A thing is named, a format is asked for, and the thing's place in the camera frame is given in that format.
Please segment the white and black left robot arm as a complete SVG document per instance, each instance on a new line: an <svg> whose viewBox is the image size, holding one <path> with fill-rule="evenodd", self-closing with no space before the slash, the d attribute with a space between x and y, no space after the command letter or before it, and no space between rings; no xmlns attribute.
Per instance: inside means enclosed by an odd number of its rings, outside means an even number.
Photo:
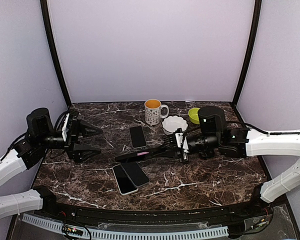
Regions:
<svg viewBox="0 0 300 240"><path fill-rule="evenodd" d="M80 144L80 138L102 134L102 129L79 118L77 111L65 111L62 127L54 127L46 107L33 110L27 117L27 131L17 137L0 158L0 187L13 177L30 170L49 150L63 150L75 163L101 153L97 147ZM0 196L0 220L29 211L42 210L50 218L61 213L56 196L41 185L18 194Z"/></svg>

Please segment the black phone dark case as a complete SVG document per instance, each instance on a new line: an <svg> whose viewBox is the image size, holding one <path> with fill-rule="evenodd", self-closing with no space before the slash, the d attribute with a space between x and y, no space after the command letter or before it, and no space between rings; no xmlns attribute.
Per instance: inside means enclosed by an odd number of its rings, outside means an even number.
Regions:
<svg viewBox="0 0 300 240"><path fill-rule="evenodd" d="M144 161L144 160L148 160L148 159L153 159L154 153L157 153L160 151L168 151L168 150L174 150L174 149L160 148L160 147L149 148L149 149L144 149L144 150L140 150L137 152L132 152L132 153L116 156L114 158L114 160L118 163L131 163L131 162Z"/></svg>

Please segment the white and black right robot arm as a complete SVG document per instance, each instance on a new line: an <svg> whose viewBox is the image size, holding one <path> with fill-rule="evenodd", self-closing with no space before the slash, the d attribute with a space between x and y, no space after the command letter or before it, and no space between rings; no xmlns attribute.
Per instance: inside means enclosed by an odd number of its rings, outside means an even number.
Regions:
<svg viewBox="0 0 300 240"><path fill-rule="evenodd" d="M166 148L182 163L194 152L209 155L215 149L229 158L256 156L295 156L296 162L274 179L257 185L245 213L256 217L278 197L300 186L300 129L265 131L243 123L241 128L228 128L225 112L215 106L198 110L201 133L194 138L181 128L165 139Z"/></svg>

